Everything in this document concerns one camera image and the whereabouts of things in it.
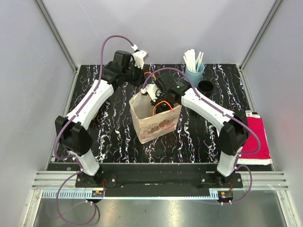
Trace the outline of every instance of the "marble pattern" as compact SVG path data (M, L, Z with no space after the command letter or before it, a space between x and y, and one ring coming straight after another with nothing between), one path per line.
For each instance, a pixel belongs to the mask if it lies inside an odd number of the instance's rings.
M184 71L184 64L146 65L145 71L173 67ZM98 78L98 65L82 65L72 95L70 110L85 96L94 79ZM183 78L172 70L176 81ZM234 112L245 111L249 105L236 65L207 64L203 79L214 84L211 99ZM205 163L218 162L216 129L194 111L182 107L177 129L155 140L141 144L134 131L129 99L139 88L125 83L101 107L89 126L93 138L92 151L100 163ZM59 156L66 151L59 146Z

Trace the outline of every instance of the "reflective floor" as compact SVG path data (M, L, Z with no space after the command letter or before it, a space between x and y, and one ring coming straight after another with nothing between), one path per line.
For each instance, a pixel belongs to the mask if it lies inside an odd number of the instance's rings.
M235 199L244 192L236 192ZM61 199L65 212L80 200ZM253 191L238 204L230 206L206 205L199 201L162 200L102 200L100 211L90 227L286 227L275 192ZM81 204L64 217L74 223L84 223L94 210ZM42 199L35 227L69 227L58 218L55 199Z

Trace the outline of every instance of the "beige box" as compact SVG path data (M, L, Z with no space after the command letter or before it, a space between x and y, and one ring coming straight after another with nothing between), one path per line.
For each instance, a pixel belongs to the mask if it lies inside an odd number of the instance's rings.
M134 129L142 144L176 130L181 105L175 104L174 112L168 110L153 116L150 96L143 96L140 92L129 100L129 105Z

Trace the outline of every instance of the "black cup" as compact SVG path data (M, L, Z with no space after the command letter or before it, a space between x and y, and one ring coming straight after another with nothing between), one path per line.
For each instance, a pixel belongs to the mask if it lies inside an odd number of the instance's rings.
M212 92L214 90L214 85L212 82L210 82L208 80L201 80L198 83L197 89L199 92L201 92L202 95L209 98L212 95Z

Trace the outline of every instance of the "white paper under red cloth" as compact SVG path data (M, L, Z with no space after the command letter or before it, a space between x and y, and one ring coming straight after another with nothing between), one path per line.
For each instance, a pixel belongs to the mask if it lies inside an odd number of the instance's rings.
M247 117L248 126L256 133L261 142L261 149L258 153L252 155L245 155L245 152L254 151L257 149L258 144L256 138L250 134L250 137L246 141L243 149L242 156L238 160L238 164L245 165L269 165L271 157L267 145L266 133L262 119L257 116Z

